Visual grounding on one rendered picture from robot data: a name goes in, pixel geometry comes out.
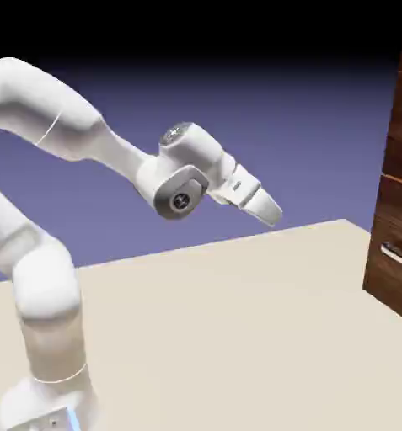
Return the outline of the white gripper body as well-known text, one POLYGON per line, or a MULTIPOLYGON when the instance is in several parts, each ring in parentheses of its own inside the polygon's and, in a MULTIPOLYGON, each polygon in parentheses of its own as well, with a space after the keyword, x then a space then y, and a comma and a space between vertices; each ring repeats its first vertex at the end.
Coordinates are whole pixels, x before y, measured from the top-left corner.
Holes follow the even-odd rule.
POLYGON ((267 226, 276 225, 282 218, 282 209, 274 199, 259 187, 244 205, 243 211, 267 226))

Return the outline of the dark wood cabinet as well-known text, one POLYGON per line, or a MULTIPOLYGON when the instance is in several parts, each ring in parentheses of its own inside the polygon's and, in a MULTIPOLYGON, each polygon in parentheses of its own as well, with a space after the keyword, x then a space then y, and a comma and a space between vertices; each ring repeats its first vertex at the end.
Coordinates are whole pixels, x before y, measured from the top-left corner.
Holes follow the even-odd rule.
POLYGON ((402 317, 402 50, 362 288, 402 317))

